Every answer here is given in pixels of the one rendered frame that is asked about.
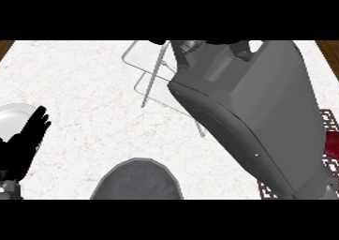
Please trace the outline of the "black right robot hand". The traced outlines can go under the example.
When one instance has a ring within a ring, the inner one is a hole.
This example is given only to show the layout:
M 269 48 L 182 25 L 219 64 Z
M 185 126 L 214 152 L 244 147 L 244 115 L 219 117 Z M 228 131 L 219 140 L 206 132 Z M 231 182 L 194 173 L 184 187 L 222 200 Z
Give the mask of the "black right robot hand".
M 161 39 L 154 39 L 154 40 L 151 39 L 148 42 L 151 42 L 156 45 L 163 45 L 166 41 Z M 206 43 L 213 45 L 220 45 L 220 44 L 229 45 L 237 42 L 240 42 L 240 40 L 206 40 Z

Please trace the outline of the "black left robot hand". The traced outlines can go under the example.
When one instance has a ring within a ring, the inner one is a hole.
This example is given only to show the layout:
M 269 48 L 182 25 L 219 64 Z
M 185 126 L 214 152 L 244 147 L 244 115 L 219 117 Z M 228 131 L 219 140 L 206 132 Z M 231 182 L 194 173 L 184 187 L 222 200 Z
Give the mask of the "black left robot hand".
M 0 138 L 0 182 L 19 182 L 27 174 L 36 148 L 51 125 L 45 111 L 45 107 L 39 106 L 22 131 L 5 142 Z

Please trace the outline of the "brown white patterned placemat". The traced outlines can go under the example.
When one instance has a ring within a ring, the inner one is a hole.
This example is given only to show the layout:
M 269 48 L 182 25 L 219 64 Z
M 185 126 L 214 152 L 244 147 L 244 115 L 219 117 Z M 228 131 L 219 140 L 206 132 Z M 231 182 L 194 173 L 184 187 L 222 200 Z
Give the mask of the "brown white patterned placemat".
M 339 131 L 339 124 L 337 124 L 335 117 L 331 110 L 321 109 L 319 113 L 323 119 L 325 131 Z M 331 171 L 332 176 L 337 178 L 337 181 L 339 181 L 339 159 L 329 157 L 328 155 L 322 155 L 322 162 L 325 167 Z M 269 187 L 262 182 L 257 182 L 257 186 L 259 186 L 259 197 L 263 200 L 275 200 L 278 196 L 275 195 Z

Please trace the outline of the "dark red squash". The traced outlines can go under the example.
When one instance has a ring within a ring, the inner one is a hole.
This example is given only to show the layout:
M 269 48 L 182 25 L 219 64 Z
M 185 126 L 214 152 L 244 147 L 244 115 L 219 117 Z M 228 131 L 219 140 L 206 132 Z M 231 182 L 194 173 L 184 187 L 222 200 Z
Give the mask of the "dark red squash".
M 339 159 L 339 131 L 326 132 L 323 153 L 334 159 Z

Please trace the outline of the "white plate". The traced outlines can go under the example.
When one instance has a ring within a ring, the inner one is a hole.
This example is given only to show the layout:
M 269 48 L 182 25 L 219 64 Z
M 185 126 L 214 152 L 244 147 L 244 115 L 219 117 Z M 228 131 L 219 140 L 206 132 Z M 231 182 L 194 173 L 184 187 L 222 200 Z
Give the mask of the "white plate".
M 36 107 L 27 104 L 8 104 L 0 107 L 0 138 L 5 142 L 22 131 Z

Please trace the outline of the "dark grey round pan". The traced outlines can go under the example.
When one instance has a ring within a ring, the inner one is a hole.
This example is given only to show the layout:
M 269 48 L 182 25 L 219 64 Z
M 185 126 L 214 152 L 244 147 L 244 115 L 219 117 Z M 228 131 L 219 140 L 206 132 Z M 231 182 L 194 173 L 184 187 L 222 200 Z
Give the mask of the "dark grey round pan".
M 133 157 L 103 176 L 91 200 L 182 200 L 182 193 L 167 167 Z

